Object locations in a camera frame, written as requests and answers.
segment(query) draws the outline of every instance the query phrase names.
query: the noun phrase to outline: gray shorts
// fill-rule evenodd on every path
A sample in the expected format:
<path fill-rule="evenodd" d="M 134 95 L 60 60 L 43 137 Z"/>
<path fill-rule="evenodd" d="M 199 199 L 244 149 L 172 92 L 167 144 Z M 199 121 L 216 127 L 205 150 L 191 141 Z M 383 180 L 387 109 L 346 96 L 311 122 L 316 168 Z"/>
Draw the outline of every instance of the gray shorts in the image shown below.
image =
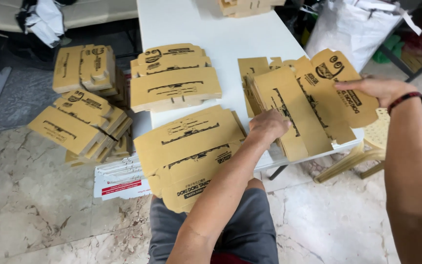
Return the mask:
<path fill-rule="evenodd" d="M 187 215 L 166 208 L 162 199 L 151 202 L 149 264 L 164 264 Z M 253 264 L 277 264 L 276 231 L 265 191 L 248 189 L 223 230 L 217 253 L 230 253 Z"/>

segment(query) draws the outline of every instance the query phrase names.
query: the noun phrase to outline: white plastic bag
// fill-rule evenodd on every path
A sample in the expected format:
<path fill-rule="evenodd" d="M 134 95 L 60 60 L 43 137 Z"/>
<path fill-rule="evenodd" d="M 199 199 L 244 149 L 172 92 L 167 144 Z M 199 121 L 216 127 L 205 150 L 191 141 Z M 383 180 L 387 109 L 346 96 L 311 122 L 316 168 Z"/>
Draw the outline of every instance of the white plastic bag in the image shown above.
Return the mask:
<path fill-rule="evenodd" d="M 345 1 L 327 0 L 304 49 L 310 58 L 326 48 L 339 50 L 360 72 L 406 12 L 370 12 Z"/>

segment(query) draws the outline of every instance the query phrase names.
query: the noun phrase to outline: white table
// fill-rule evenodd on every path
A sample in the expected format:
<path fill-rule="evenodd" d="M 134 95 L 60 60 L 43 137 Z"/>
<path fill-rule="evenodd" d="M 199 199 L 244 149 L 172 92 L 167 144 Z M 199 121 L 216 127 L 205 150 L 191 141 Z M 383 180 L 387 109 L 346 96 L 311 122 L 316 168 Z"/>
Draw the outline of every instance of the white table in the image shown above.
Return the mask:
<path fill-rule="evenodd" d="M 247 116 L 237 59 L 265 56 L 289 60 L 306 55 L 274 11 L 246 18 L 226 18 L 212 0 L 137 0 L 137 5 L 143 50 L 175 43 L 199 45 L 211 58 L 222 89 L 222 99 L 207 100 L 203 105 L 185 109 L 151 113 L 152 128 L 220 104 L 223 108 L 235 110 L 249 132 L 250 118 Z M 333 151 L 291 164 L 351 149 L 364 137 L 362 129 L 354 129 L 354 133 L 355 141 L 335 144 Z M 290 162 L 273 144 L 270 151 L 262 156 L 255 171 L 287 164 Z"/>

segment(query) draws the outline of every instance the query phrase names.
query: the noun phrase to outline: marble floor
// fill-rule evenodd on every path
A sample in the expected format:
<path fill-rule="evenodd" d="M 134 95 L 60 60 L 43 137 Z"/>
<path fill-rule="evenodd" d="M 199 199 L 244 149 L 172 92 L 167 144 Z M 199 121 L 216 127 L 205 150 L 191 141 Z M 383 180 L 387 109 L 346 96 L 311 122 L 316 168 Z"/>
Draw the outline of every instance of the marble floor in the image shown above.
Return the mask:
<path fill-rule="evenodd" d="M 405 79 L 393 65 L 367 73 Z M 422 92 L 422 76 L 415 81 Z M 385 212 L 383 172 L 360 165 L 323 184 L 342 154 L 287 167 L 268 192 L 281 263 L 400 263 Z M 63 165 L 64 149 L 25 127 L 0 132 L 0 264 L 148 262 L 150 196 L 93 198 L 92 167 Z"/>

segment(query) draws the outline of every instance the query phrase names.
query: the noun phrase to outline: cardboard stack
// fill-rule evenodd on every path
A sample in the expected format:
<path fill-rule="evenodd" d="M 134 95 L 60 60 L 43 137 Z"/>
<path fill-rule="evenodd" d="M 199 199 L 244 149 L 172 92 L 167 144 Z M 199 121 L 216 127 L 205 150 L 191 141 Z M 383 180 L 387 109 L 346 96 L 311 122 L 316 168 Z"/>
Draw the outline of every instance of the cardboard stack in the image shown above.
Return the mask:
<path fill-rule="evenodd" d="M 131 61 L 134 112 L 161 112 L 221 98 L 216 70 L 202 48 L 190 43 L 150 48 Z"/>
<path fill-rule="evenodd" d="M 120 108 L 78 89 L 62 94 L 28 127 L 65 147 L 66 163 L 75 166 L 131 154 L 131 124 Z"/>
<path fill-rule="evenodd" d="M 217 105 L 153 129 L 134 143 L 152 193 L 180 213 L 191 210 L 243 139 L 234 114 Z"/>
<path fill-rule="evenodd" d="M 53 90 L 57 93 L 86 90 L 117 107 L 128 108 L 125 76 L 116 67 L 114 51 L 110 46 L 61 48 L 53 72 Z"/>
<path fill-rule="evenodd" d="M 228 17 L 246 17 L 270 12 L 284 6 L 286 0 L 218 0 L 221 12 Z"/>
<path fill-rule="evenodd" d="M 275 108 L 291 121 L 292 127 L 276 141 L 290 161 L 333 150 L 332 142 L 355 140 L 351 128 L 377 120 L 376 98 L 333 87 L 338 81 L 360 79 L 341 52 L 326 49 L 312 60 L 272 59 L 269 65 L 266 58 L 239 59 L 239 67 L 244 89 L 253 95 L 248 111 Z"/>

